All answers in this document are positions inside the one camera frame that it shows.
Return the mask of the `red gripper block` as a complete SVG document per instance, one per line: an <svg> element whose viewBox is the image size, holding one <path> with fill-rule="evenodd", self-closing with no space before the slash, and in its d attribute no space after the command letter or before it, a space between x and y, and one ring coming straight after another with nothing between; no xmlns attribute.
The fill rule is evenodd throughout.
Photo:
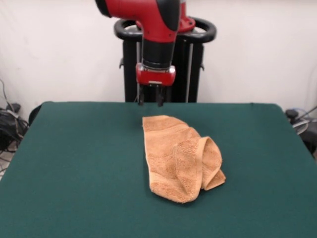
<svg viewBox="0 0 317 238"><path fill-rule="evenodd" d="M143 85L157 84L157 104L159 107L164 103L164 86L172 86L176 77L175 66L170 66L169 69L156 70L143 65L136 64L136 81L139 85L138 89L138 105L144 104L144 87Z"/></svg>

